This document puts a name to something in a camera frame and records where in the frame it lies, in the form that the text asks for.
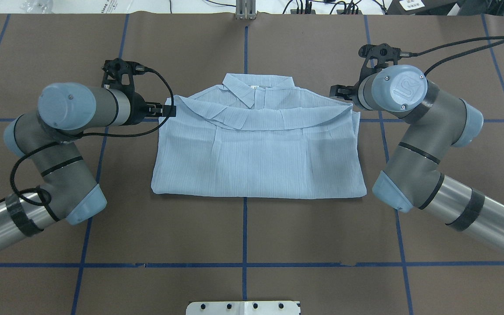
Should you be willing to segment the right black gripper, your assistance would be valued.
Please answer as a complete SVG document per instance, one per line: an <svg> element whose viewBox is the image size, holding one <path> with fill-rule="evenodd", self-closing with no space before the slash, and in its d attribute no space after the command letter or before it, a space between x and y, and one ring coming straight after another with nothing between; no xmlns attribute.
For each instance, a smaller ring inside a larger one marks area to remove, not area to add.
<svg viewBox="0 0 504 315"><path fill-rule="evenodd" d="M369 110L364 100L364 85L368 77L360 78L354 86L344 86L342 84L334 84L330 86L331 98L352 101L352 103L360 110Z"/></svg>

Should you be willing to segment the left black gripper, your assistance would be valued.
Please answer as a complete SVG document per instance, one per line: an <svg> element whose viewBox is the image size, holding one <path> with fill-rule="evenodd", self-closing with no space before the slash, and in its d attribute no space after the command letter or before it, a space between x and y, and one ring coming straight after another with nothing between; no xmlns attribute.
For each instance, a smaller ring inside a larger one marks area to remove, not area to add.
<svg viewBox="0 0 504 315"><path fill-rule="evenodd" d="M139 124L144 118L158 118L176 116L176 106L172 104L162 104L160 102L145 102L144 98L134 92L129 98L130 114L128 125Z"/></svg>

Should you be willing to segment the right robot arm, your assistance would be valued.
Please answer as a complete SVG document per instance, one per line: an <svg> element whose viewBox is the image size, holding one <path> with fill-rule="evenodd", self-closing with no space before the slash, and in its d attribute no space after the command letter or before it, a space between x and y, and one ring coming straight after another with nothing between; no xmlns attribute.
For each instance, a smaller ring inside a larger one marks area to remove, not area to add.
<svg viewBox="0 0 504 315"><path fill-rule="evenodd" d="M378 199L404 213L423 210L450 229L504 252L504 205L438 169L451 147L467 146L481 132L479 110L442 91L411 65L370 68L354 86L335 84L329 95L408 124L373 185Z"/></svg>

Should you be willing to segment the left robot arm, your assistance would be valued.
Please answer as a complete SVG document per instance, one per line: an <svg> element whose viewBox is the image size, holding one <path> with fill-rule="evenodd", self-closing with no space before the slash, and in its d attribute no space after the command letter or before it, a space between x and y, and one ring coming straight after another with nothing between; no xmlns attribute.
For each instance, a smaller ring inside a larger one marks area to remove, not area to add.
<svg viewBox="0 0 504 315"><path fill-rule="evenodd" d="M88 128L138 124L153 114L175 116L174 102L129 100L126 92L78 83L45 87L36 110L4 131L8 149L20 162L32 160L43 182L19 192L14 182L18 166L12 168L12 193L0 201L0 251L60 220L75 225L100 213L106 197L74 142Z"/></svg>

